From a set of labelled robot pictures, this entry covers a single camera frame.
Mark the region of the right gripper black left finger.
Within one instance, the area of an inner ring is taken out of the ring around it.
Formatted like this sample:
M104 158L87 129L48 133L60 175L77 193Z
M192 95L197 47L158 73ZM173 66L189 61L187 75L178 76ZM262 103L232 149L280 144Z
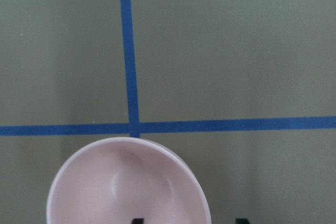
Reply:
M144 224L144 219L143 218L134 218L134 219L132 219L131 224Z

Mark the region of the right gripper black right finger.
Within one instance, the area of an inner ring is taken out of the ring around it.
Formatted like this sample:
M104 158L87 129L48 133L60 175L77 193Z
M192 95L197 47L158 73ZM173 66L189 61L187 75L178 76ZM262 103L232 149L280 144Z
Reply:
M236 218L235 224L250 224L250 221L247 218Z

